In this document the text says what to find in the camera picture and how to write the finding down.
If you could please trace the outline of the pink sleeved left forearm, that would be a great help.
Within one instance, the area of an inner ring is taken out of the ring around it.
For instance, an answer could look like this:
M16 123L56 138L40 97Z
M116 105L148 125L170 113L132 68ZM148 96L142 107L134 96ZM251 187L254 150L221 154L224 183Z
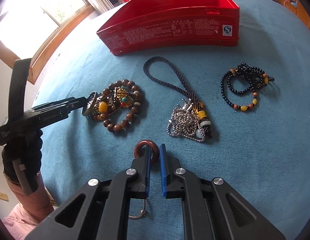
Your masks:
M36 220L41 222L54 211L52 203L50 202L49 194L44 186L41 172L38 172L36 175L38 188L29 196L24 194L19 183L13 182L6 174L4 176L9 188L16 198L22 204L27 213L32 215Z

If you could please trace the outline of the black gloved left hand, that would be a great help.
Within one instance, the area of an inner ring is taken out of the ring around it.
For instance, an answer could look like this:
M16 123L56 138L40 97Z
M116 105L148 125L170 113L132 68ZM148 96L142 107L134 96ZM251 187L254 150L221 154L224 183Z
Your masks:
M2 151L2 159L5 175L14 183L19 184L19 179L14 170L13 160L20 159L21 164L26 168L25 175L32 192L38 188L35 176L41 169L41 148L43 132L37 130L35 136L27 140L26 137L16 137L5 145Z

